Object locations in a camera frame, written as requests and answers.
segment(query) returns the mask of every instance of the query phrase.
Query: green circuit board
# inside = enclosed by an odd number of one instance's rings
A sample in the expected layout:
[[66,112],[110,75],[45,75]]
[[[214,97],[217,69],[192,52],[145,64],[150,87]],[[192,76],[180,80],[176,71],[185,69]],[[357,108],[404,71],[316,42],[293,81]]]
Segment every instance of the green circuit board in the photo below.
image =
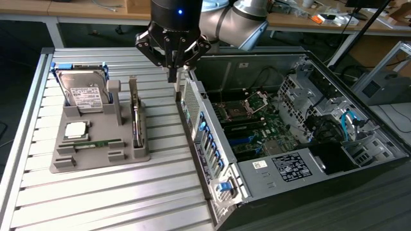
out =
[[[248,99],[252,110],[264,106],[262,99],[254,94]],[[213,103],[213,109],[238,161],[289,152],[297,141],[270,104],[253,114],[245,109],[244,101]]]

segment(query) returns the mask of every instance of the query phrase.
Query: aluminum profile table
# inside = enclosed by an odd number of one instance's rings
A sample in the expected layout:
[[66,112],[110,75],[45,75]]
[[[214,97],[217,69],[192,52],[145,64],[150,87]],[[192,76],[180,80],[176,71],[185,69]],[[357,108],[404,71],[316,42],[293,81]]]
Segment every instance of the aluminum profile table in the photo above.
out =
[[[52,174],[62,113],[50,62],[105,62],[129,100],[128,76],[146,105],[148,162]],[[162,69],[134,48],[58,49],[40,56],[1,181],[1,231],[212,230],[210,215]]]

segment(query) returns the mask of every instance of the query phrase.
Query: gray floor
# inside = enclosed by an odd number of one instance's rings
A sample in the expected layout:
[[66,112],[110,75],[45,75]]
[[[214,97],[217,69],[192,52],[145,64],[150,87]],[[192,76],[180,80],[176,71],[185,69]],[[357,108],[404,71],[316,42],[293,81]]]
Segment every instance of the gray floor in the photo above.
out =
[[[124,35],[117,35],[114,28],[113,25],[61,24],[66,47],[130,47],[134,34],[144,27],[122,26]],[[325,60],[334,52],[325,45],[325,40],[337,38],[326,34],[278,32],[274,39],[269,39],[266,33],[258,46],[302,46]],[[52,41],[41,23],[0,21],[0,121],[8,124],[0,145],[14,136],[38,52],[41,47],[49,46]],[[347,57],[337,71],[351,64],[356,62]],[[0,147],[1,165],[6,162],[9,148],[10,145]],[[409,164],[405,164],[357,189],[308,205],[301,203],[296,209],[240,230],[409,230],[408,169]]]

